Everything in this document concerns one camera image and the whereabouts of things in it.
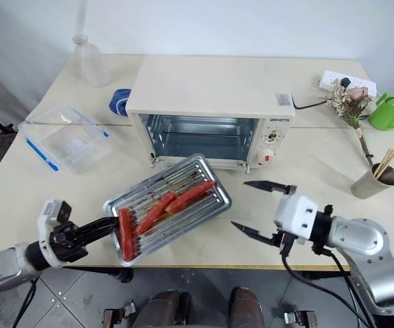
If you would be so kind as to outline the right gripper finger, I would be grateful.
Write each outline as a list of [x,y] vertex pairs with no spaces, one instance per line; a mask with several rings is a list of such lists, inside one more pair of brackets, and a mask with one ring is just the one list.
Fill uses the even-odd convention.
[[267,192],[278,191],[281,193],[286,193],[287,186],[284,184],[279,184],[276,182],[266,181],[266,180],[252,180],[244,182],[245,185],[260,189]]
[[252,238],[254,240],[257,240],[261,243],[265,243],[266,245],[271,245],[275,247],[280,247],[281,241],[282,241],[282,234],[280,232],[277,232],[272,235],[271,238],[262,236],[261,233],[258,230],[252,229],[248,226],[242,225],[240,223],[231,222],[238,230],[243,232],[246,236],[249,238]]

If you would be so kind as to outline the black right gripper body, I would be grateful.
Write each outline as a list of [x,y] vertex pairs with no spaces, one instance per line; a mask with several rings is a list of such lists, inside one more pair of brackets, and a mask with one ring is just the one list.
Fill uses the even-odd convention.
[[297,187],[294,185],[286,186],[286,193],[283,193],[279,201],[274,218],[277,232],[282,234],[279,247],[281,254],[288,254],[294,240],[299,236],[300,221],[304,211],[304,200],[300,195],[296,195]]

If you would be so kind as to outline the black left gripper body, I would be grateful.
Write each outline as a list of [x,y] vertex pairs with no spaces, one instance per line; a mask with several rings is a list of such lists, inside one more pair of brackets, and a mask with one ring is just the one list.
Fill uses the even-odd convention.
[[83,238],[83,230],[72,221],[67,221],[54,227],[49,242],[58,260],[75,262],[88,254]]

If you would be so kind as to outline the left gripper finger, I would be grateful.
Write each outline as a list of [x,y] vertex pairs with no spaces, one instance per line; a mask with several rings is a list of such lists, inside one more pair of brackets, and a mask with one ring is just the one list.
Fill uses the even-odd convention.
[[118,225],[118,217],[103,217],[78,227],[76,236],[106,236]]
[[93,243],[113,232],[116,226],[116,222],[92,222],[84,225],[79,228],[79,243],[81,245]]

